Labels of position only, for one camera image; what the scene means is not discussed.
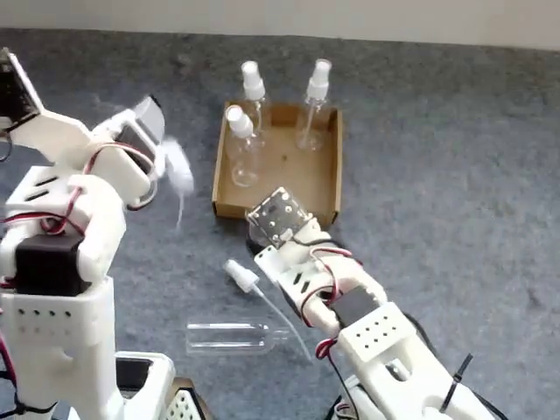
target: cardboard box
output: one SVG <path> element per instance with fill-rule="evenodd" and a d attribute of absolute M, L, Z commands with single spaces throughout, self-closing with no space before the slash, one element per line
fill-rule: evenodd
<path fill-rule="evenodd" d="M 243 102 L 228 102 L 229 105 Z M 220 217 L 244 219 L 245 213 L 279 186 L 291 191 L 304 208 L 329 227 L 340 212 L 342 194 L 342 114 L 333 109 L 325 132 L 325 145 L 318 151 L 296 146 L 298 106 L 277 103 L 272 107 L 272 129 L 266 137 L 259 182 L 239 187 L 231 180 L 225 142 L 232 136 L 224 116 L 213 179 L 212 204 Z"/>

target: plastic bottle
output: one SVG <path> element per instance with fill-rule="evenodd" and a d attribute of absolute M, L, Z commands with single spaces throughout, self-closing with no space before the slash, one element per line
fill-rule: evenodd
<path fill-rule="evenodd" d="M 288 328 L 258 322 L 189 323 L 186 352 L 205 356 L 259 355 L 290 338 Z"/>
<path fill-rule="evenodd" d="M 263 78 L 256 61 L 245 61 L 241 65 L 243 90 L 245 91 L 245 112 L 255 126 L 255 133 L 263 136 L 270 129 L 270 101 L 266 96 Z"/>
<path fill-rule="evenodd" d="M 231 178 L 237 186 L 253 186 L 259 179 L 263 140 L 253 132 L 253 123 L 241 107 L 226 109 L 232 136 L 226 139 Z"/>
<path fill-rule="evenodd" d="M 326 59 L 318 59 L 315 62 L 315 70 L 309 79 L 304 104 L 297 116 L 297 147 L 302 150 L 318 151 L 325 142 L 329 118 L 326 96 L 332 66 Z"/>

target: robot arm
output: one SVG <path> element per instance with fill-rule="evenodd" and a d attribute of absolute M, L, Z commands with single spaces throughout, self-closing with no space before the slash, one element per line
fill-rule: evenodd
<path fill-rule="evenodd" d="M 124 207 L 136 210 L 155 195 L 165 129 L 157 101 L 147 97 L 90 131 L 46 110 L 16 56 L 3 49 L 0 129 L 0 140 L 53 163 L 33 166 L 5 203 L 0 298 L 15 418 L 50 419 L 64 400 L 82 420 L 159 419 L 172 361 L 116 353 L 107 276 L 126 229 Z"/>
<path fill-rule="evenodd" d="M 56 165 L 81 171 L 106 142 L 133 143 L 153 158 L 164 126 L 157 102 L 148 97 L 90 131 L 79 120 L 47 110 L 18 58 L 7 48 L 0 50 L 0 128 L 8 135 L 0 136 L 0 141 L 36 149 Z M 127 152 L 107 148 L 91 174 L 107 181 L 125 204 L 134 206 L 151 188 L 145 169 Z"/>
<path fill-rule="evenodd" d="M 257 265 L 300 318 L 337 340 L 348 358 L 365 391 L 354 395 L 362 420 L 494 419 L 461 384 L 440 412 L 452 376 L 381 285 L 289 192 L 277 189 L 248 221 L 272 243 Z"/>

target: white spray nozzle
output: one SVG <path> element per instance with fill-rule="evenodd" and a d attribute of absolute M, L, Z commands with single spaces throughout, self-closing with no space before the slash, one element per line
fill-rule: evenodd
<path fill-rule="evenodd" d="M 229 259 L 224 264 L 224 270 L 235 280 L 237 285 L 245 293 L 249 293 L 257 282 L 259 276 L 250 269 L 246 269 L 236 260 Z"/>
<path fill-rule="evenodd" d="M 253 134 L 253 123 L 240 106 L 232 105 L 228 107 L 226 109 L 226 119 L 229 123 L 229 128 L 236 137 L 247 138 Z"/>
<path fill-rule="evenodd" d="M 313 76 L 309 79 L 307 86 L 307 96 L 316 99 L 324 100 L 329 91 L 329 73 L 333 64 L 328 59 L 318 59 L 315 62 L 315 69 Z"/>
<path fill-rule="evenodd" d="M 235 280 L 237 285 L 241 288 L 242 291 L 245 293 L 249 293 L 250 291 L 254 291 L 259 297 L 261 297 L 264 302 L 282 319 L 283 322 L 291 329 L 294 335 L 299 342 L 299 345 L 304 351 L 305 357 L 308 361 L 312 361 L 312 355 L 309 353 L 307 346 L 304 343 L 304 340 L 299 335 L 298 330 L 296 327 L 290 322 L 288 317 L 284 315 L 282 311 L 280 311 L 270 299 L 266 297 L 262 290 L 256 285 L 259 281 L 259 276 L 255 274 L 250 269 L 246 269 L 241 264 L 239 264 L 236 260 L 229 259 L 224 264 L 224 270 Z"/>
<path fill-rule="evenodd" d="M 243 88 L 245 97 L 250 101 L 259 101 L 266 95 L 263 78 L 259 73 L 259 65 L 256 61 L 245 61 L 241 65 L 243 73 Z"/>

